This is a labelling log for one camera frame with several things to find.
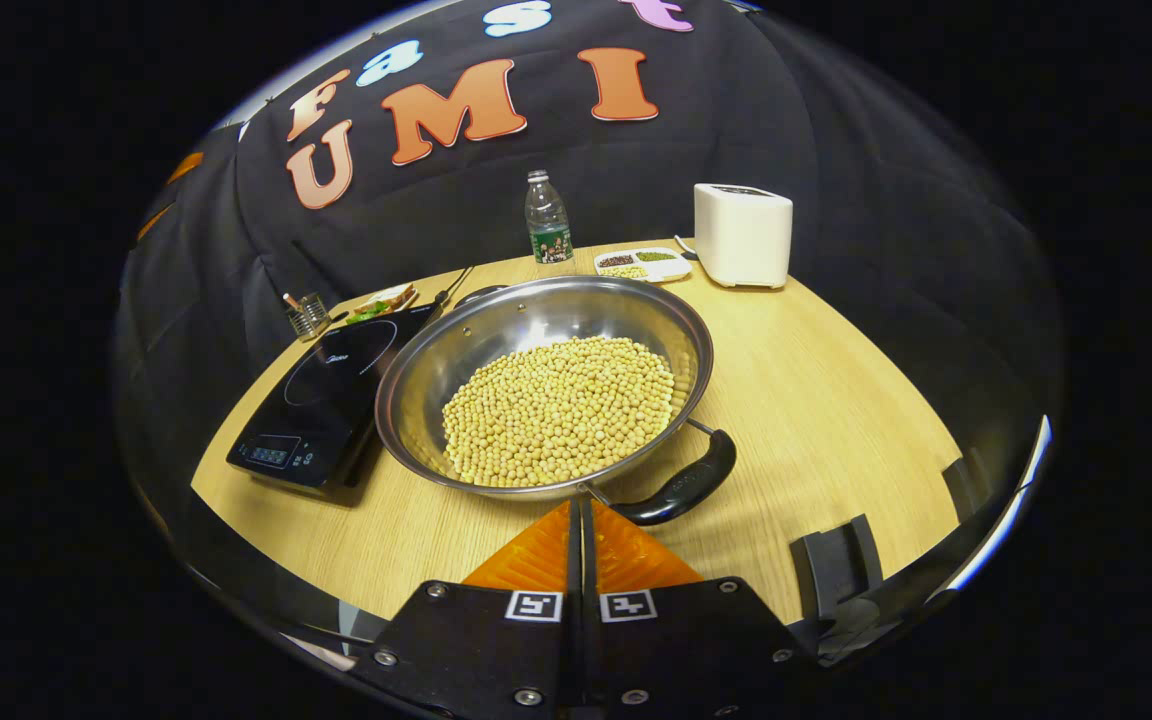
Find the bottle label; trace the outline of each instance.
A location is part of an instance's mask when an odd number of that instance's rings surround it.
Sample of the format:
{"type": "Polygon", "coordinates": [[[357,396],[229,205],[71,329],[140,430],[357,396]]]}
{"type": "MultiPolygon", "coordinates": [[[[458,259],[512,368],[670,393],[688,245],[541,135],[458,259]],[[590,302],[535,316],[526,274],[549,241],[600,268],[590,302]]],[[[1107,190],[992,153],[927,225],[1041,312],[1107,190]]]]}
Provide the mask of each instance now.
{"type": "Polygon", "coordinates": [[[561,232],[537,232],[531,234],[531,252],[536,263],[562,263],[573,258],[571,228],[561,232]]]}

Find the pile of soybeans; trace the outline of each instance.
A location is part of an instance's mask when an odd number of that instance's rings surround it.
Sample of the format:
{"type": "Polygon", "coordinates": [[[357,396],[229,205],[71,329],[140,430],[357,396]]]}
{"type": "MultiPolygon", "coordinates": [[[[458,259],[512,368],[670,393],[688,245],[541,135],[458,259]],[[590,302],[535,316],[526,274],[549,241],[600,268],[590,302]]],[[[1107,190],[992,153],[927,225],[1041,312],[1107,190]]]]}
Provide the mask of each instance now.
{"type": "Polygon", "coordinates": [[[672,419],[664,357],[628,338],[573,338],[479,367],[444,407],[465,483],[544,486],[607,468],[672,419]]]}

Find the stainless steel wok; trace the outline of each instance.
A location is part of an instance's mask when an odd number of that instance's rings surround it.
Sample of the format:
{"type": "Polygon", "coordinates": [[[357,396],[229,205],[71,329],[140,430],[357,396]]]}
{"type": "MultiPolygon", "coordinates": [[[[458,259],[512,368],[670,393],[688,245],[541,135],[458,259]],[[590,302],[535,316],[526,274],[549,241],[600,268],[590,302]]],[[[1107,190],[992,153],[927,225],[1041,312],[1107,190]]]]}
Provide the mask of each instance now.
{"type": "MultiPolygon", "coordinates": [[[[484,290],[431,323],[394,357],[376,393],[376,433],[404,467],[442,486],[502,500],[554,501],[584,491],[607,502],[598,487],[635,469],[689,420],[700,401],[714,363],[704,321],[673,293],[635,279],[573,275],[484,290]],[[631,338],[664,356],[675,377],[668,427],[614,465],[548,486],[499,488],[457,479],[444,455],[444,406],[461,384],[509,353],[591,336],[631,338]]],[[[613,509],[635,523],[664,523],[723,482],[736,460],[732,439],[722,430],[691,424],[708,433],[707,454],[647,500],[609,503],[613,509]]]]}

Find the round table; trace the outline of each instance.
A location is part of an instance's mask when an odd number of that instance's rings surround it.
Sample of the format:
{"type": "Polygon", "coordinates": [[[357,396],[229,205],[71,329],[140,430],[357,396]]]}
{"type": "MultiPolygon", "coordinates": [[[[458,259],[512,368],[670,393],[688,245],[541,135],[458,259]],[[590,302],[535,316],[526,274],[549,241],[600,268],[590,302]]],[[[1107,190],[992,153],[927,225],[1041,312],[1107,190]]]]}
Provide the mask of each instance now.
{"type": "MultiPolygon", "coordinates": [[[[672,242],[581,247],[571,260],[551,265],[528,255],[476,266],[449,306],[485,286],[594,274],[599,253],[672,242]]],[[[457,274],[419,279],[416,302],[430,302],[457,274]]],[[[687,278],[662,287],[695,306],[713,336],[713,376],[692,418],[726,430],[737,448],[730,477],[708,500],[646,528],[679,558],[707,578],[748,579],[791,623],[803,617],[795,539],[864,514],[887,578],[957,525],[941,476],[961,455],[954,439],[914,384],[842,314],[791,276],[778,290],[723,288],[692,263],[687,278]]],[[[356,304],[342,302],[332,313],[356,304]]],[[[308,347],[293,342],[252,382],[192,479],[225,523],[285,569],[388,619],[417,584],[461,582],[553,509],[437,486],[400,465],[379,439],[366,449],[357,488],[329,500],[229,467],[225,454],[238,432],[308,347]]],[[[707,446],[703,433],[681,430],[605,492],[616,502],[647,497],[707,446]]]]}

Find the induction cooktop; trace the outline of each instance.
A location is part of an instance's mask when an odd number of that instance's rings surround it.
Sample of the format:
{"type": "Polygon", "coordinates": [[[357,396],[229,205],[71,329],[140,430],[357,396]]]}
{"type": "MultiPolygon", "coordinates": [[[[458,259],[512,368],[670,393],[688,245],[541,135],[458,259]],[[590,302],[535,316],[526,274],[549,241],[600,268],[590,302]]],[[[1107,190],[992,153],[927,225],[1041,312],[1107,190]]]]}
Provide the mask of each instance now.
{"type": "Polygon", "coordinates": [[[225,461],[310,492],[351,487],[376,429],[376,388],[438,302],[323,334],[257,407],[225,461]]]}

